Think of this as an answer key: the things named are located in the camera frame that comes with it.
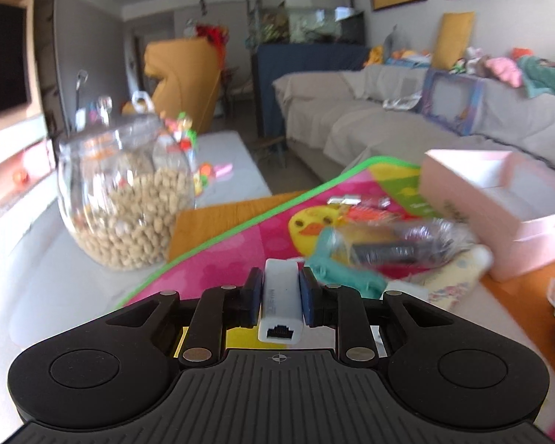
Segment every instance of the black screen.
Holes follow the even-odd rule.
[[[0,112],[28,103],[25,9],[0,4]]]

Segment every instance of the pink plush toy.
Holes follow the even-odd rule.
[[[491,70],[499,81],[503,81],[514,88],[522,86],[522,70],[511,58],[490,58],[485,62],[485,66]]]

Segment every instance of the ribbed gray surface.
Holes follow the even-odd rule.
[[[273,359],[280,354],[286,359]],[[326,350],[231,350],[215,367],[186,371],[160,406],[133,423],[85,433],[31,423],[7,442],[540,444],[551,440],[531,424],[470,434],[421,421],[387,393],[375,372],[345,367]]]

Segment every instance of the duck beak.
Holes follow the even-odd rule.
[[[318,234],[321,233],[321,231],[323,231],[323,229],[325,228],[324,225],[322,225],[321,223],[309,223],[306,227],[304,227],[302,230],[300,230],[298,233],[300,235],[305,235],[308,237],[318,237]]]

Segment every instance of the glass jar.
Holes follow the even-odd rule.
[[[116,270],[164,260],[177,214],[194,208],[194,179],[154,114],[120,117],[60,143],[60,213],[77,244]]]

